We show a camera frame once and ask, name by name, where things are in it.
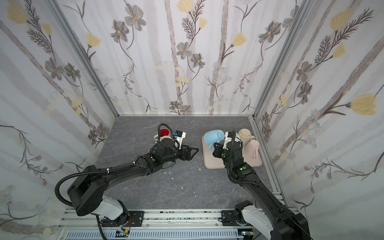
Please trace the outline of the beige plastic tray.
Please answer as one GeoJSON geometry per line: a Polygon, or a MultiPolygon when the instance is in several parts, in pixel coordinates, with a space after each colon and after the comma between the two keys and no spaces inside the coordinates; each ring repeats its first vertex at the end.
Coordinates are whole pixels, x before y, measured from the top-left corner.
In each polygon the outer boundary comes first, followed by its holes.
{"type": "MultiPolygon", "coordinates": [[[[203,156],[204,156],[204,165],[207,169],[224,169],[225,165],[223,160],[220,158],[215,158],[213,152],[210,150],[210,146],[206,144],[204,136],[202,136],[202,146],[203,146],[203,156]]],[[[246,145],[243,146],[242,154],[244,161],[248,163],[251,167],[260,167],[263,163],[258,154],[255,155],[256,158],[253,158],[246,154],[245,151],[246,145]]]]}

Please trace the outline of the pink mug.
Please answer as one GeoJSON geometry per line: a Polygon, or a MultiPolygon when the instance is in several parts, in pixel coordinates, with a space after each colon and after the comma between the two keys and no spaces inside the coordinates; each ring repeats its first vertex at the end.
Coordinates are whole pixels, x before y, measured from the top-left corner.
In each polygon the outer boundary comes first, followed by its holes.
{"type": "Polygon", "coordinates": [[[249,141],[246,145],[245,153],[247,156],[257,159],[259,157],[259,142],[256,140],[249,141]]]}

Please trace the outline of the cream round mug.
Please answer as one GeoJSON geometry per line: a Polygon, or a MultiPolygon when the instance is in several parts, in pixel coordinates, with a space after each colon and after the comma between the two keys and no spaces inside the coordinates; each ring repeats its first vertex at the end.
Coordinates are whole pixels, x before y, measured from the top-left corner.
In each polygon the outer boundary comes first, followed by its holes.
{"type": "Polygon", "coordinates": [[[255,139],[255,136],[253,136],[251,131],[248,129],[240,129],[238,134],[244,144],[247,144],[249,141],[255,139]]]}

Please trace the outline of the light blue mug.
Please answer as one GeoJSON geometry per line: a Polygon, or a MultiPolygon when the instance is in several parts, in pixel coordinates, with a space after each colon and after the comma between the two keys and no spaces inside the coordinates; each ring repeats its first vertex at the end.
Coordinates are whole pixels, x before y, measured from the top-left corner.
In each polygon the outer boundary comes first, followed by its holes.
{"type": "Polygon", "coordinates": [[[211,151],[214,150],[215,143],[220,143],[224,139],[225,139],[225,133],[221,130],[212,130],[212,131],[206,132],[204,135],[204,141],[207,145],[209,145],[209,148],[211,151]]]}

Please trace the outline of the white mug red inside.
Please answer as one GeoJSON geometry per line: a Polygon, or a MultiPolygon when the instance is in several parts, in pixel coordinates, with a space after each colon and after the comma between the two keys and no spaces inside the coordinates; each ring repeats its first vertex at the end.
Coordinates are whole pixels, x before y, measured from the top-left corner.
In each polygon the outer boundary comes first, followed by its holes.
{"type": "Polygon", "coordinates": [[[163,139],[171,139],[171,132],[167,128],[161,128],[160,132],[154,136],[156,142],[161,142],[163,139]]]}

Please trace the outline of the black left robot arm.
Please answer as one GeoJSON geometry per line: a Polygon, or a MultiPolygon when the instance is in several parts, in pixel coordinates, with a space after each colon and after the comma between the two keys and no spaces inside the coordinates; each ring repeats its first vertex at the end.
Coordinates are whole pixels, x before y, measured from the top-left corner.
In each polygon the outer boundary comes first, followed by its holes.
{"type": "Polygon", "coordinates": [[[157,143],[132,163],[110,168],[91,165],[81,173],[62,178],[55,186],[55,195],[60,202],[73,207],[78,216],[95,214],[107,189],[133,178],[151,175],[162,170],[167,163],[190,161],[198,152],[198,148],[187,145],[178,149],[170,141],[157,143]]]}

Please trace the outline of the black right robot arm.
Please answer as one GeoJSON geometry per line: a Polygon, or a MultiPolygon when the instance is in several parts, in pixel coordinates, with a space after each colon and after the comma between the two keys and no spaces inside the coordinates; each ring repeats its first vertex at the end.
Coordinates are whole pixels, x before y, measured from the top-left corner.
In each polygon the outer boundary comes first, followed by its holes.
{"type": "Polygon", "coordinates": [[[311,240],[309,224],[303,214],[295,214],[263,184],[256,171],[244,161],[241,144],[215,143],[213,156],[221,158],[229,180],[247,190],[263,210],[252,203],[238,209],[238,223],[250,224],[268,240],[311,240]]]}

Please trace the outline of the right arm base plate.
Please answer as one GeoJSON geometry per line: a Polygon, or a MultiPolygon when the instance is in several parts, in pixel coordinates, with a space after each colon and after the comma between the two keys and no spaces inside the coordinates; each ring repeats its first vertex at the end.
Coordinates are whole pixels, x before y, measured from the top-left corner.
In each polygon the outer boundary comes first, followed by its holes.
{"type": "Polygon", "coordinates": [[[239,226],[234,210],[222,210],[219,221],[222,223],[224,227],[239,226]]]}

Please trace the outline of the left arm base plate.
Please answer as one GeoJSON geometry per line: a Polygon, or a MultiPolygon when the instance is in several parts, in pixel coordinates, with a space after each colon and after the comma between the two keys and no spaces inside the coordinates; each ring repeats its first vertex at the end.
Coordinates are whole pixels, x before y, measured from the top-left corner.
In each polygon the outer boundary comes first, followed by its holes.
{"type": "Polygon", "coordinates": [[[144,211],[129,211],[126,227],[141,227],[144,220],[144,211]]]}

